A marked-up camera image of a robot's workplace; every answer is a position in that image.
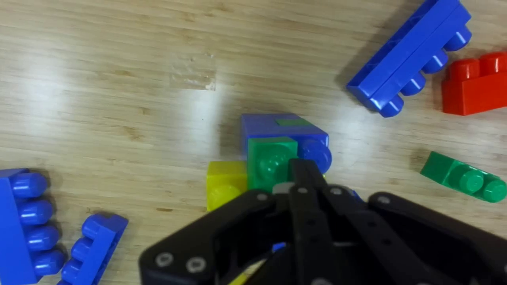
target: wood grain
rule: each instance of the wood grain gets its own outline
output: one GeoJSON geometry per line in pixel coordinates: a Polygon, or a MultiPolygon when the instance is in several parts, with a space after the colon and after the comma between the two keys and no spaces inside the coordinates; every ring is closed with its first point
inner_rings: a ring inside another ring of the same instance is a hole
{"type": "MultiPolygon", "coordinates": [[[[507,178],[507,110],[442,115],[442,75],[390,121],[344,91],[420,4],[3,0],[0,169],[49,172],[67,248],[93,211],[130,219],[105,285],[139,284],[143,249],[203,216],[206,165],[241,158],[242,113],[292,112],[328,131],[330,183],[390,191],[507,238],[505,203],[418,175],[439,151],[507,178]]],[[[474,42],[452,58],[504,50],[507,2],[464,6],[474,42]]]]}

